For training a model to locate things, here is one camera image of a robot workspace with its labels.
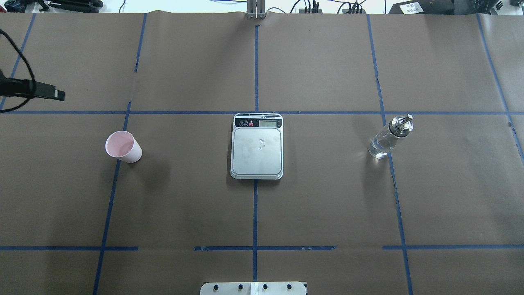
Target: scale weighing platform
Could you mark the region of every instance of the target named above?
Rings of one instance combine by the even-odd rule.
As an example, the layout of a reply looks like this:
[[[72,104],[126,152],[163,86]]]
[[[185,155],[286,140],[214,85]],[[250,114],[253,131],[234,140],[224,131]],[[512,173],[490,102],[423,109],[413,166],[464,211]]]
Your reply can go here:
[[[238,113],[233,119],[231,176],[277,180],[284,174],[282,116]]]

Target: white label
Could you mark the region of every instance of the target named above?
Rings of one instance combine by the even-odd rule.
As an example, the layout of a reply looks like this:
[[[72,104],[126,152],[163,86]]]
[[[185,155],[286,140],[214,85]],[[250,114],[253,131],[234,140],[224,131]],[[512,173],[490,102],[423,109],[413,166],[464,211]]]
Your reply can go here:
[[[402,9],[402,12],[404,14],[415,14],[419,12],[424,12],[418,2],[400,5],[400,9]]]

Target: clear liquid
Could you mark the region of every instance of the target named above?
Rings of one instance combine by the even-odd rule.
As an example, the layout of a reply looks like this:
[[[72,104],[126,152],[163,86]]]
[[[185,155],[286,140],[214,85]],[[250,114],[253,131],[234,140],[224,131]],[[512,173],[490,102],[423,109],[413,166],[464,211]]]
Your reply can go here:
[[[378,139],[377,137],[373,138],[373,140],[371,141],[371,143],[369,144],[369,147],[367,148],[367,150],[369,151],[369,153],[377,158],[377,159],[382,159],[383,157],[387,156],[388,153],[387,153],[387,150],[388,149],[384,149],[380,143],[378,142]]]
[[[393,135],[389,131],[388,125],[386,125],[382,131],[373,138],[367,150],[373,157],[382,159],[395,149],[398,140],[399,137]]]

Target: scale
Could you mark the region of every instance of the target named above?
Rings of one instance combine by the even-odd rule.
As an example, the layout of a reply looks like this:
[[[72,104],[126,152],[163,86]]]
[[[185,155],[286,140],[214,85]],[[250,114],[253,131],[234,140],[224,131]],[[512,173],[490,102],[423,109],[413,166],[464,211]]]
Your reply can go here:
[[[200,295],[308,295],[306,282],[205,283]]]
[[[284,174],[282,116],[238,113],[231,136],[231,176],[277,180]]]

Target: black connector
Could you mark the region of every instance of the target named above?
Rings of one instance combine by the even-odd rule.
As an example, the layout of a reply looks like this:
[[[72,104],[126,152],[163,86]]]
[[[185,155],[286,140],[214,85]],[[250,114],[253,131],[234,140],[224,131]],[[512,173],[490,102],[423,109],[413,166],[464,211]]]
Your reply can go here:
[[[31,80],[0,78],[0,95],[32,98],[31,89]],[[57,88],[54,85],[49,85],[36,81],[36,90],[34,97],[64,101],[66,99],[66,93],[57,90]]]

